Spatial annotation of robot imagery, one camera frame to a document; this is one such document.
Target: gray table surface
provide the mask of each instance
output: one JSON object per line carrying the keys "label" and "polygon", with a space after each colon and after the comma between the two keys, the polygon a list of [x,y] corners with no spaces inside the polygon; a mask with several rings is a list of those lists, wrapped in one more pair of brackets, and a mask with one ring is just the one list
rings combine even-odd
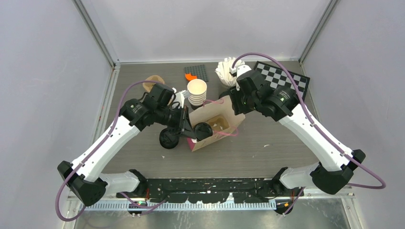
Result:
{"label": "gray table surface", "polygon": [[[184,67],[199,64],[205,64],[209,78],[207,99],[216,100],[225,89],[215,73],[215,62],[122,65],[107,124],[112,122],[119,99],[131,83],[159,75],[166,85],[183,90],[187,85]],[[303,74],[298,62],[283,64],[290,71]],[[126,100],[140,98],[143,92],[141,85],[136,86],[128,93]],[[310,94],[307,94],[306,104],[314,113],[309,97]],[[272,177],[282,167],[307,166],[317,161],[292,132],[258,112],[246,115],[239,126],[238,136],[226,137],[195,152],[191,152],[184,138],[174,149],[161,147],[159,133],[163,128],[159,124],[145,128],[117,153],[103,172],[121,173],[137,169],[148,178]]]}

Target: checkerboard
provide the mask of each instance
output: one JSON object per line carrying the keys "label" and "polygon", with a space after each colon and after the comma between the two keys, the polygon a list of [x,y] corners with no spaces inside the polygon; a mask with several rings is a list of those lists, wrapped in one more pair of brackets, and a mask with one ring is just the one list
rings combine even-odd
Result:
{"label": "checkerboard", "polygon": [[[259,71],[262,76],[270,82],[270,86],[274,89],[284,85],[289,86],[291,89],[294,89],[290,79],[281,68],[257,61],[253,69]],[[290,74],[298,86],[298,90],[302,96],[302,99],[305,100],[305,95],[308,91],[310,78],[293,72],[290,72]]]}

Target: brown paper bag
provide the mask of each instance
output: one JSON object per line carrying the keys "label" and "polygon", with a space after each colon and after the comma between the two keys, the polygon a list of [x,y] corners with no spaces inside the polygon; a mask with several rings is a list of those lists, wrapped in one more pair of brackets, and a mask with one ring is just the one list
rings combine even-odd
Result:
{"label": "brown paper bag", "polygon": [[[215,101],[215,103],[206,104],[204,107],[198,108],[190,113],[191,125],[194,127],[201,122],[208,123],[213,129],[213,135],[199,142],[193,142],[188,138],[187,142],[189,143],[190,149],[194,152],[197,149],[226,137],[223,133],[232,134],[244,119],[244,114],[235,115],[229,96],[225,96],[222,100],[219,99]],[[223,126],[223,129],[220,130],[222,134],[218,133],[219,126]]]}

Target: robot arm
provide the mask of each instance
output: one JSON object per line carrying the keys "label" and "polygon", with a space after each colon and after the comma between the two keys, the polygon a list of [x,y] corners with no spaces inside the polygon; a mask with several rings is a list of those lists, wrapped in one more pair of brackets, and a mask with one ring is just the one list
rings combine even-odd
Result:
{"label": "robot arm", "polygon": [[109,136],[67,183],[85,206],[95,204],[104,195],[117,192],[135,192],[142,195],[147,188],[146,179],[138,171],[130,170],[121,174],[102,174],[101,171],[130,139],[153,123],[166,125],[169,133],[174,136],[185,135],[195,138],[188,117],[188,107],[184,106],[183,93],[175,94],[168,86],[156,84],[142,102],[138,99],[125,102],[111,135],[108,132],[112,126],[72,163],[63,161],[59,164],[58,171],[62,178],[66,179],[72,168],[81,165],[83,159],[102,139]]}
{"label": "robot arm", "polygon": [[[353,176],[357,166],[338,152],[311,124],[299,104],[296,92],[289,87],[273,89],[262,75],[247,65],[231,70],[236,73],[237,85],[229,89],[235,115],[256,110],[270,116],[292,131],[315,154],[319,163],[301,168],[282,168],[275,176],[283,187],[317,186],[329,194],[336,194]],[[365,154],[340,143],[315,118],[315,124],[327,137],[339,144],[347,155],[362,162]]]}

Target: paper cup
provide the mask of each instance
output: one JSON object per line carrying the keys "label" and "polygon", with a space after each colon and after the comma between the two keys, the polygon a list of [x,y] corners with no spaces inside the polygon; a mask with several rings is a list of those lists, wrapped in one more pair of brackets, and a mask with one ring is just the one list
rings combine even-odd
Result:
{"label": "paper cup", "polygon": [[189,98],[189,102],[191,103],[191,105],[194,105],[194,106],[200,106],[204,103],[204,101],[205,101],[205,99],[203,99],[201,101],[193,101],[193,100],[190,100],[190,98]]}
{"label": "paper cup", "polygon": [[207,97],[207,93],[204,93],[204,94],[198,95],[198,96],[195,96],[195,95],[189,96],[189,98],[192,98],[192,99],[201,99],[201,98],[205,98],[205,97]]}
{"label": "paper cup", "polygon": [[205,100],[206,100],[205,97],[204,97],[204,98],[200,98],[200,99],[192,99],[192,98],[189,98],[189,101],[195,102],[195,103],[204,102]]}
{"label": "paper cup", "polygon": [[207,83],[204,80],[195,79],[191,80],[187,84],[187,90],[190,93],[190,96],[199,96],[206,94],[207,92]]}
{"label": "paper cup", "polygon": [[193,104],[201,104],[201,103],[203,103],[205,101],[205,99],[201,99],[201,100],[192,100],[192,99],[189,99],[189,102],[190,103],[193,103]]}

